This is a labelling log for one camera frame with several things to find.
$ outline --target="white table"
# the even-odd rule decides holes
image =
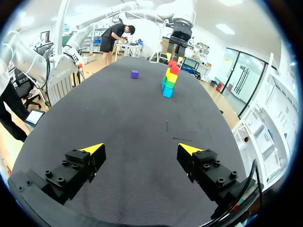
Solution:
[[[141,51],[143,49],[143,45],[133,46],[133,45],[129,45],[129,44],[117,44],[115,61],[117,61],[118,52],[121,47],[125,48],[124,56],[126,56],[127,50],[130,49],[130,50],[133,50],[132,57],[135,57],[135,58],[139,58],[141,56]]]

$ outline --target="black tabletop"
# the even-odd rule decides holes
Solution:
[[[198,80],[181,71],[171,98],[161,92],[167,66],[124,57],[75,87],[30,133],[13,173],[40,176],[72,148],[105,143],[107,160],[72,201],[79,213],[104,221],[194,227],[217,207],[176,160],[178,143],[210,148],[245,177],[236,142]],[[131,78],[131,70],[139,78]]]

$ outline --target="person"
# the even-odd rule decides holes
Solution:
[[[7,70],[3,75],[0,75],[0,122],[15,139],[24,142],[27,135],[12,121],[10,113],[5,109],[4,102],[21,120],[25,121],[29,111],[23,106],[20,97],[10,82]]]
[[[112,51],[114,48],[115,40],[120,40],[125,43],[127,37],[122,36],[123,33],[134,34],[135,27],[132,25],[115,24],[106,30],[102,37],[100,51],[103,52],[102,61],[105,66],[112,63]]]

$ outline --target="black shorts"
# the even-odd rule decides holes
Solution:
[[[112,41],[110,39],[107,39],[105,37],[102,37],[102,42],[101,42],[101,45],[100,45],[100,51],[105,52],[105,53],[111,52],[111,51],[113,51],[114,44],[115,44],[114,41]]]

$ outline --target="tablet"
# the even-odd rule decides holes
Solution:
[[[44,111],[32,110],[27,116],[25,122],[30,125],[36,126],[44,114]]]

